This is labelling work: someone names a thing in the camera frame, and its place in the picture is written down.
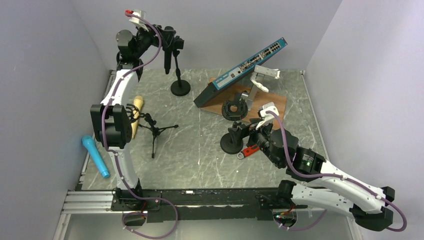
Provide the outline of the blue microphone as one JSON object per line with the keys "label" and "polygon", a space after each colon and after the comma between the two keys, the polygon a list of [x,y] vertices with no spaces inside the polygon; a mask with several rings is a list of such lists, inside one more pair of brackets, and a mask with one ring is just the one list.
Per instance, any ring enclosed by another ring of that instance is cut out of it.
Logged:
{"label": "blue microphone", "polygon": [[87,149],[89,155],[91,156],[98,172],[104,179],[110,177],[108,168],[106,167],[103,158],[101,157],[94,139],[89,135],[84,135],[81,138],[82,145]]}

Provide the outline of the black microphone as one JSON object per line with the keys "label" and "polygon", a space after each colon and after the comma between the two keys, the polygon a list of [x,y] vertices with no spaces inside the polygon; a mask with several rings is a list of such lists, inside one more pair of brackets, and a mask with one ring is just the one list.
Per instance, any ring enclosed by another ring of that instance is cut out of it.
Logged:
{"label": "black microphone", "polygon": [[173,41],[176,31],[171,26],[166,26],[162,31],[162,50],[164,51],[164,70],[168,75],[171,69],[171,57],[173,51]]}

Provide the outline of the black round base stand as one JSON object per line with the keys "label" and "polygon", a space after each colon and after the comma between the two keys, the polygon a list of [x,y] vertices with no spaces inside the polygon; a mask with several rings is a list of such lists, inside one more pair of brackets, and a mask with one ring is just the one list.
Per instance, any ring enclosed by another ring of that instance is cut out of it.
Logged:
{"label": "black round base stand", "polygon": [[187,95],[191,90],[191,85],[181,78],[181,70],[179,68],[178,56],[180,50],[184,48],[184,40],[178,35],[174,38],[173,47],[172,47],[172,56],[174,57],[175,62],[175,75],[177,80],[171,84],[170,90],[171,93],[175,96],[182,97]]}

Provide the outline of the black shock mount desk stand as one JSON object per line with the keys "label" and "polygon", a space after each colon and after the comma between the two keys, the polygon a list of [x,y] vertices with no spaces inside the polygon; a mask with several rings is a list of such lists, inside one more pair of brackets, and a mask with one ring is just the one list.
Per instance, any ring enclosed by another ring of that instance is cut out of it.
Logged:
{"label": "black shock mount desk stand", "polygon": [[[222,104],[221,113],[226,120],[233,121],[232,127],[241,125],[242,123],[240,121],[244,119],[248,113],[248,106],[245,99],[242,97],[242,93],[236,93],[233,100],[226,100]],[[234,155],[242,150],[243,144],[230,144],[228,140],[228,133],[224,134],[220,139],[220,147],[225,153]]]}

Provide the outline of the cream yellow microphone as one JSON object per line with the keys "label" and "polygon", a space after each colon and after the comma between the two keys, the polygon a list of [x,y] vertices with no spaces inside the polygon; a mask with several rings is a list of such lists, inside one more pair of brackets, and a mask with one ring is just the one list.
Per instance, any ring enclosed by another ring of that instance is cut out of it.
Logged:
{"label": "cream yellow microphone", "polygon": [[131,129],[132,129],[132,135],[131,138],[134,139],[137,133],[137,127],[138,127],[138,117],[141,114],[141,109],[144,104],[144,99],[141,95],[137,95],[134,97],[133,100],[133,107],[132,107],[132,113],[133,113],[133,120],[131,122]]}

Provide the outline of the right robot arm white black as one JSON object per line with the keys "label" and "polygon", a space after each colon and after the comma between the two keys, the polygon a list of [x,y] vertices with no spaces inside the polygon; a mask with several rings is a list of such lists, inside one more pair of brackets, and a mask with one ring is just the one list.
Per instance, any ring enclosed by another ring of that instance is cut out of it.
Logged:
{"label": "right robot arm white black", "polygon": [[220,139],[227,154],[240,154],[244,146],[261,151],[271,163],[284,169],[290,180],[282,180],[267,202],[277,208],[318,207],[345,215],[359,226],[381,232],[394,220],[395,190],[364,183],[334,166],[324,156],[299,145],[299,139],[284,128],[261,124],[234,123]]}

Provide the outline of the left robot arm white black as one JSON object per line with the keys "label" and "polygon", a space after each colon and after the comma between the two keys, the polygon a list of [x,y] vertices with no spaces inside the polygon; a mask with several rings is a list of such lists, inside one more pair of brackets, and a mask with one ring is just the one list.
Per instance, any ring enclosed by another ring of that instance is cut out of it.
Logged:
{"label": "left robot arm white black", "polygon": [[141,56],[151,46],[158,51],[167,45],[161,25],[142,28],[136,33],[121,30],[116,36],[116,77],[101,103],[90,108],[95,139],[101,143],[111,159],[116,175],[115,197],[131,210],[144,203],[140,179],[134,170],[129,150],[132,139],[131,120],[127,112],[129,94],[141,79],[146,65]]}

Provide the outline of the black tripod shock mount stand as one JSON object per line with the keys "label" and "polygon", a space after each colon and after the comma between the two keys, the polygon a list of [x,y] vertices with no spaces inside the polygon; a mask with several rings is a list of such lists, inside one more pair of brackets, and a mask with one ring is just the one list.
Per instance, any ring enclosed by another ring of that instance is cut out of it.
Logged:
{"label": "black tripod shock mount stand", "polygon": [[[125,109],[126,109],[126,113],[127,113],[127,116],[128,116],[129,122],[130,122],[130,127],[131,127],[132,120],[134,120],[133,105],[128,103],[126,105]],[[155,158],[155,141],[156,141],[156,138],[158,136],[160,136],[163,131],[165,131],[167,129],[171,129],[171,128],[178,128],[179,125],[176,124],[176,125],[167,126],[167,127],[157,127],[156,126],[157,121],[153,120],[152,116],[149,113],[140,112],[140,116],[138,117],[138,120],[139,119],[144,119],[144,121],[147,122],[149,126],[144,126],[144,125],[138,123],[137,129],[138,129],[138,127],[145,128],[145,129],[150,130],[151,133],[152,133],[153,139],[152,139],[151,158],[154,159]]]}

